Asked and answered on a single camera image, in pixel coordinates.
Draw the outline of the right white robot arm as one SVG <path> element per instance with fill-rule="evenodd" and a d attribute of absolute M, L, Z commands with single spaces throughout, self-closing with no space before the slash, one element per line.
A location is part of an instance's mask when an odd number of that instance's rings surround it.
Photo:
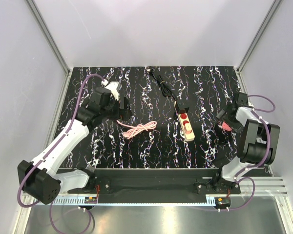
<path fill-rule="evenodd" d="M 275 159 L 280 127 L 260 117 L 248 97 L 246 93 L 234 94 L 232 103 L 216 116 L 223 130 L 241 133 L 237 156 L 222 166 L 212 179 L 212 188 L 217 193 L 232 189 L 245 173 L 270 165 Z"/>

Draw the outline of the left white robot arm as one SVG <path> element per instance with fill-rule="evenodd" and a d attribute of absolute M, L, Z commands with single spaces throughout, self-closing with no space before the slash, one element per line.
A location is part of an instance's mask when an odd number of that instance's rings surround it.
<path fill-rule="evenodd" d="M 69 153 L 103 120 L 128 120 L 132 116 L 128 99 L 120 95 L 120 89 L 119 82 L 97 87 L 89 101 L 77 106 L 72 119 L 42 153 L 30 162 L 19 163 L 19 192 L 47 205 L 62 192 L 80 188 L 90 193 L 95 189 L 96 181 L 86 169 L 63 175 L 57 171 Z"/>

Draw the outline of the pink cube plug adapter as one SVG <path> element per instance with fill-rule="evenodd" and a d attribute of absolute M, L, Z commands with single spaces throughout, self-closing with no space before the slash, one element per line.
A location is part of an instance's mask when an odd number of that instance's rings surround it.
<path fill-rule="evenodd" d="M 186 123 L 184 125 L 184 130 L 185 130 L 185 133 L 186 134 L 190 134 L 192 132 L 192 127 L 191 127 L 191 124 L 190 123 Z"/>

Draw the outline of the black smart plug adapter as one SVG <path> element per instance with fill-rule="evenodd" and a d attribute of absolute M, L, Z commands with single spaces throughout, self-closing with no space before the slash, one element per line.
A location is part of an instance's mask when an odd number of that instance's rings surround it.
<path fill-rule="evenodd" d="M 184 111 L 184 112 L 188 112 L 189 110 L 189 105 L 186 102 L 183 101 L 177 101 L 176 104 L 176 110 L 179 111 Z"/>

